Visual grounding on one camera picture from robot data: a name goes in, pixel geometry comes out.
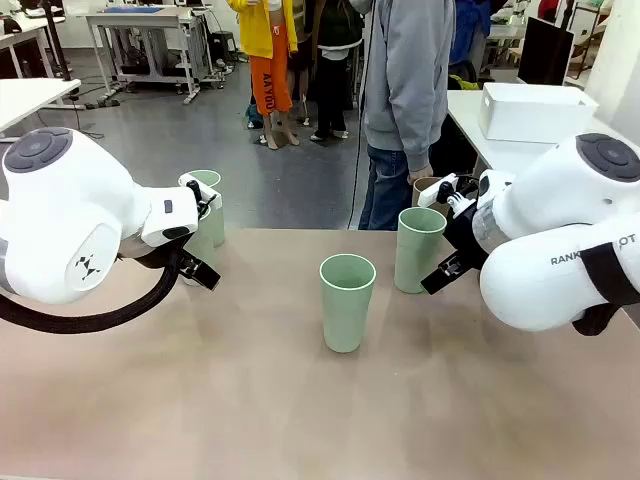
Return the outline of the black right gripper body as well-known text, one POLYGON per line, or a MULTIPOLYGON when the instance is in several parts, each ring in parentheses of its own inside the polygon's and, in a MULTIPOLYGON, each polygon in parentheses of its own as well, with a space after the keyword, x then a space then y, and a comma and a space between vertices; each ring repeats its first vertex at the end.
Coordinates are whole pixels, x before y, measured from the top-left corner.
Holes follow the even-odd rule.
POLYGON ((455 249, 444 260, 448 274, 464 274, 470 269, 480 270, 488 258, 487 252, 475 238, 472 220, 476 206, 469 206, 459 215, 451 215, 444 231, 444 237, 455 249))

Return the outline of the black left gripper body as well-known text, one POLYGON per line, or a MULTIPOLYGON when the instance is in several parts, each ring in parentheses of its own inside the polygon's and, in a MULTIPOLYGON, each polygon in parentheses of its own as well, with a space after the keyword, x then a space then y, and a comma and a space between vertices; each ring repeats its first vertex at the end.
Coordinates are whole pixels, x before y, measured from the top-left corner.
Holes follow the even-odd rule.
POLYGON ((186 241, 187 238, 180 238, 151 247, 140 238, 127 238, 119 247, 119 258, 133 259, 149 269, 163 269, 172 264, 182 267, 189 265, 194 259, 184 249, 186 241))

